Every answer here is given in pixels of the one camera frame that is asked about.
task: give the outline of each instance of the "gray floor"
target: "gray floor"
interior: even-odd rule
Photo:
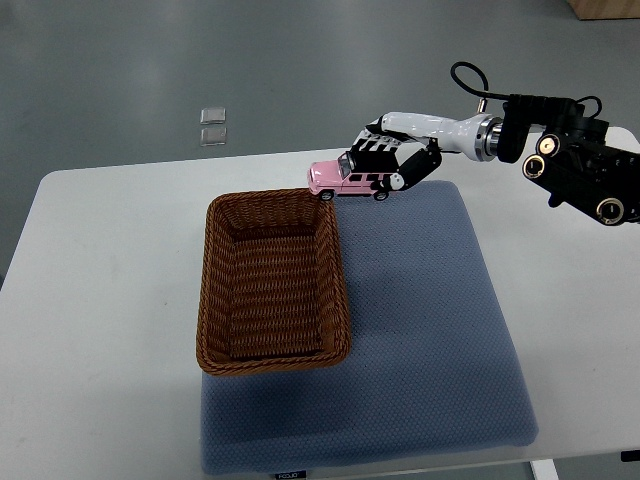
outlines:
[[[564,0],[0,0],[0,275],[51,171],[335,148],[392,110],[466,118],[457,60],[500,92],[598,95],[640,136],[638,52],[640,20],[579,22]],[[227,145],[199,146],[205,106],[227,108]],[[557,464],[562,480],[640,474],[615,455]]]

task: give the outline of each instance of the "white table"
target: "white table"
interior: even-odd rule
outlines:
[[[640,150],[619,128],[608,143]],[[342,151],[45,177],[0,291],[0,477],[202,478],[194,339],[206,208],[226,192],[304,187],[312,161]],[[453,181],[467,205],[536,441],[314,478],[640,447],[640,228],[548,208],[520,165],[445,155],[430,178]]]

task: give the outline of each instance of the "wicker basket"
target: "wicker basket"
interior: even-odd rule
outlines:
[[[351,324],[333,202],[306,189],[209,206],[196,357],[213,375],[335,365]]]

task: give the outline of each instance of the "pink toy car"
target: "pink toy car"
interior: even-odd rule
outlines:
[[[366,162],[358,162],[347,151],[337,160],[313,163],[307,172],[311,193],[325,201],[331,200],[334,195],[373,196],[379,201],[386,199],[389,194],[373,189],[371,184],[390,177],[398,170],[398,163],[391,152],[367,153]]]

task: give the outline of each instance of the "table leg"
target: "table leg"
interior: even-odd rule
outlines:
[[[536,480],[559,480],[553,460],[536,460],[530,465]]]

